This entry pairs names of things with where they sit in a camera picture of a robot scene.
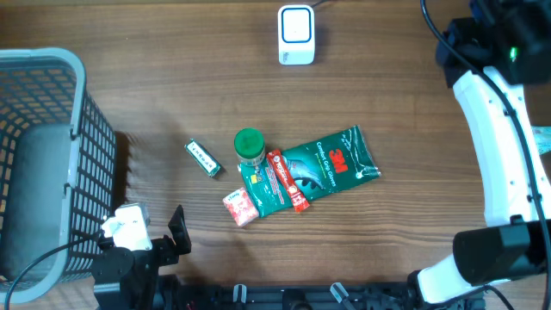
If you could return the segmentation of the red tissue packet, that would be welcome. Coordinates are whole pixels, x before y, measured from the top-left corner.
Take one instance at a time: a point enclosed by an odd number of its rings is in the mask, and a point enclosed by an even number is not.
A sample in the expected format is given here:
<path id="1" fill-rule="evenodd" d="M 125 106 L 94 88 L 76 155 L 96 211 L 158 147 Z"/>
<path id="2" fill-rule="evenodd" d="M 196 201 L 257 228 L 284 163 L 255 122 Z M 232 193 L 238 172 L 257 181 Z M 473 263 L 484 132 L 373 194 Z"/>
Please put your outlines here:
<path id="1" fill-rule="evenodd" d="M 223 203 L 238 226 L 245 226 L 259 217 L 259 212 L 244 188 L 227 195 Z"/>

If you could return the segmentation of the small green white box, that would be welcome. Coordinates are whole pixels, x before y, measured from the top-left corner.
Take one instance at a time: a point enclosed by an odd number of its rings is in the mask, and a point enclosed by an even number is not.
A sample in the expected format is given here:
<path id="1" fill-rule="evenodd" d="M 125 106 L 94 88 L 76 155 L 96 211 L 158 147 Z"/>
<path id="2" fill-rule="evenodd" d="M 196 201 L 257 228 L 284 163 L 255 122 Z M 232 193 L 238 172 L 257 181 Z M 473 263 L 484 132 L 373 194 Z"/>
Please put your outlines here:
<path id="1" fill-rule="evenodd" d="M 220 163 L 195 139 L 191 139 L 184 148 L 209 177 L 219 173 Z"/>

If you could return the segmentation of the green lid jar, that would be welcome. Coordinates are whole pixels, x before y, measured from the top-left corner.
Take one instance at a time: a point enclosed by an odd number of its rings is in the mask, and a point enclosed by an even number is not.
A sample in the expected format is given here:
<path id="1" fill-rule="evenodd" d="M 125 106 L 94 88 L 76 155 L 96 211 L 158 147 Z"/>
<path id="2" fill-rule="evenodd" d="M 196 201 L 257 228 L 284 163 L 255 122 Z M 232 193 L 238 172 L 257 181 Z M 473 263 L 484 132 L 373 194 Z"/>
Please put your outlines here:
<path id="1" fill-rule="evenodd" d="M 253 127 L 240 130 L 234 138 L 234 150 L 240 162 L 247 166 L 258 166 L 265 157 L 263 134 Z"/>

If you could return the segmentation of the red coffee stick sachet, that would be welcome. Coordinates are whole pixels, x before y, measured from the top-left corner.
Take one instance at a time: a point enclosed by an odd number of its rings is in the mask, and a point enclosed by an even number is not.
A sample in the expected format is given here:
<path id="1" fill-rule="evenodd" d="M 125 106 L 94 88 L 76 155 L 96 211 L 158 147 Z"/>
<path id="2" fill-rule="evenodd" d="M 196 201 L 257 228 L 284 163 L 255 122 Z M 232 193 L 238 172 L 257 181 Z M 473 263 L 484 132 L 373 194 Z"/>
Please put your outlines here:
<path id="1" fill-rule="evenodd" d="M 310 204 L 292 178 L 281 152 L 279 150 L 269 152 L 267 154 L 267 159 L 272 165 L 278 180 L 288 193 L 288 196 L 293 204 L 294 211 L 301 213 L 306 210 Z"/>

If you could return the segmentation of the green 3M gloves packet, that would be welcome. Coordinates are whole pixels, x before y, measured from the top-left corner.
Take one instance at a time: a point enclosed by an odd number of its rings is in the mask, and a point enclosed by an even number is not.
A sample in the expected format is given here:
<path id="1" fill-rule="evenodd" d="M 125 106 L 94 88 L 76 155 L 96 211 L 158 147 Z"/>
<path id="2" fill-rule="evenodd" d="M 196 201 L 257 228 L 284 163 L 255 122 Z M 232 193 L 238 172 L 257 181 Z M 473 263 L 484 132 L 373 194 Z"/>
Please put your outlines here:
<path id="1" fill-rule="evenodd" d="M 381 175 L 358 125 L 283 150 L 282 160 L 308 202 L 352 189 Z M 257 167 L 239 164 L 238 171 L 261 217 L 293 206 L 276 169 L 267 159 Z"/>

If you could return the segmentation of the clear wet wipes packet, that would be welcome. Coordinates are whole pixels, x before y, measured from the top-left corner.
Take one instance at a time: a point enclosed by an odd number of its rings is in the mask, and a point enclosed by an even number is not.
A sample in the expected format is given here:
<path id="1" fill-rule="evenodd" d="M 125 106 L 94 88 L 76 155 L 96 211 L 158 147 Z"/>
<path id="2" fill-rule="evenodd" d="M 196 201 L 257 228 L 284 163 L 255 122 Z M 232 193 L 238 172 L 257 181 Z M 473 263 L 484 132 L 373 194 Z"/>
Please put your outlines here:
<path id="1" fill-rule="evenodd" d="M 551 127 L 532 127 L 540 155 L 551 152 Z"/>

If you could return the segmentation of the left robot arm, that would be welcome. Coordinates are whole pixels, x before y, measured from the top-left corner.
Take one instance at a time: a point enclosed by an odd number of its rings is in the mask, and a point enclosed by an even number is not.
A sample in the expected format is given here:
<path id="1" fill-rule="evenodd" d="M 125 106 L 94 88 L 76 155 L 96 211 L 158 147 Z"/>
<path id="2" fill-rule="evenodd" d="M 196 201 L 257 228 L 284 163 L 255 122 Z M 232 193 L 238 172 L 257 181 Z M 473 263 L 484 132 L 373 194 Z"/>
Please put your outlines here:
<path id="1" fill-rule="evenodd" d="M 191 252 L 182 206 L 177 206 L 168 228 L 171 235 L 151 239 L 150 216 L 145 204 L 121 206 L 101 225 L 94 258 L 94 296 L 101 309 L 178 309 L 176 276 L 159 275 L 159 269 L 177 264 Z"/>

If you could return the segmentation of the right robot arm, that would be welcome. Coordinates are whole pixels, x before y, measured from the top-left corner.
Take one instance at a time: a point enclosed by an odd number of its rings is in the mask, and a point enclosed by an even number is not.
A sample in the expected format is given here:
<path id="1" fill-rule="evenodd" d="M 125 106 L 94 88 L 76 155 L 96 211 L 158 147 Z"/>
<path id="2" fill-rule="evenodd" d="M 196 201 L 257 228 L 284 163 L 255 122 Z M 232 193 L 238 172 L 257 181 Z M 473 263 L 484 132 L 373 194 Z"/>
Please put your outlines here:
<path id="1" fill-rule="evenodd" d="M 457 233 L 449 256 L 410 275 L 421 309 L 550 272 L 550 182 L 524 99 L 527 85 L 550 79 L 550 3 L 472 1 L 469 8 L 469 17 L 435 32 L 435 57 L 472 136 L 486 224 Z"/>

